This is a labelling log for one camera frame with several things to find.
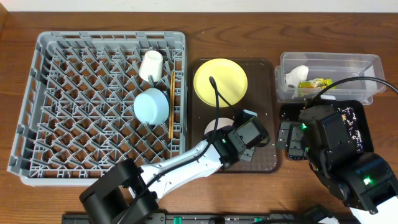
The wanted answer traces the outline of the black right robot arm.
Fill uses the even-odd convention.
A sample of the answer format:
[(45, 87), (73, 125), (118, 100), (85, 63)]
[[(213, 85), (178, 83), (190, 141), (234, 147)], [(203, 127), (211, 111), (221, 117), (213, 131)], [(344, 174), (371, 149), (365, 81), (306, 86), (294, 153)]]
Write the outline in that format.
[(397, 177), (374, 152), (360, 102), (282, 105), (277, 145), (290, 159), (307, 160), (322, 185), (360, 223), (397, 223)]

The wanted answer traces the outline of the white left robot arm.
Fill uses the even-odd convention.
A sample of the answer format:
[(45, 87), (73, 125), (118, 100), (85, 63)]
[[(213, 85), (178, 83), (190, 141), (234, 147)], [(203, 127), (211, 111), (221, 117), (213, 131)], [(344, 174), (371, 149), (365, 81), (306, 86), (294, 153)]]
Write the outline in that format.
[(219, 129), (191, 150), (155, 164), (137, 166), (126, 159), (81, 195), (91, 223), (144, 223), (159, 200), (180, 186), (227, 169), (255, 145), (247, 131)]

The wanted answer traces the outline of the green pandan cake wrapper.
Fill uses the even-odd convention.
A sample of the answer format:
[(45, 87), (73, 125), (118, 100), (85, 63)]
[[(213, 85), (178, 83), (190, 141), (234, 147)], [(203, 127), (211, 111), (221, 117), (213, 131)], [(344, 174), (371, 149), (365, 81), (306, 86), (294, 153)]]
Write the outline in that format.
[(315, 78), (309, 81), (303, 81), (298, 84), (298, 88), (308, 88), (308, 89), (324, 89), (333, 84), (331, 78)]

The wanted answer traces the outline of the wooden chopsticks pair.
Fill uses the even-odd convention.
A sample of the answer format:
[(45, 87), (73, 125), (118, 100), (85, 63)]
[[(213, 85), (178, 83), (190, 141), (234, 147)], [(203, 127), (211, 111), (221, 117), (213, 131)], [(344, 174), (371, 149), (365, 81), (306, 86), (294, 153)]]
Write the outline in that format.
[(174, 103), (175, 103), (175, 72), (172, 72), (170, 82), (170, 114), (169, 114), (169, 139), (173, 138), (174, 131)]

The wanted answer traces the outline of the yellow plate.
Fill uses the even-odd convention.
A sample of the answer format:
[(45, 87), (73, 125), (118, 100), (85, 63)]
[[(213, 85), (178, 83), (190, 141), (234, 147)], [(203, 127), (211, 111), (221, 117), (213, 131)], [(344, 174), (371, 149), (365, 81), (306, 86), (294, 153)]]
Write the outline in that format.
[(193, 78), (195, 93), (210, 106), (216, 106), (210, 77), (215, 79), (219, 94), (231, 105), (238, 103), (246, 94), (248, 78), (243, 68), (229, 59), (212, 59), (200, 65)]

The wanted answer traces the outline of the white bowl with food residue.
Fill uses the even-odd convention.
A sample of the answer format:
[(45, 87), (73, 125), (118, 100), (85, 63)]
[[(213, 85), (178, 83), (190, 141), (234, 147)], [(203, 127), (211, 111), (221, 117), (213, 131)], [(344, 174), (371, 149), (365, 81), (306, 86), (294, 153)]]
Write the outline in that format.
[[(217, 129), (223, 128), (225, 126), (232, 126), (233, 125), (233, 120), (230, 118), (219, 118), (218, 119), (218, 124), (217, 124)], [(210, 131), (214, 130), (214, 125), (216, 121), (213, 120), (205, 128), (204, 134), (209, 133)]]

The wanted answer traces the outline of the white tissue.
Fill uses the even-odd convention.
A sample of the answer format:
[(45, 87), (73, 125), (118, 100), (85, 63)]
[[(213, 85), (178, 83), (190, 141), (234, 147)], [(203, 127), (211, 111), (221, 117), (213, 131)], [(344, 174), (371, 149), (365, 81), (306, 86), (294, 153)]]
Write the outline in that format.
[(309, 68), (305, 65), (300, 65), (294, 68), (290, 73), (285, 74), (285, 85), (298, 88), (301, 82), (307, 80)]

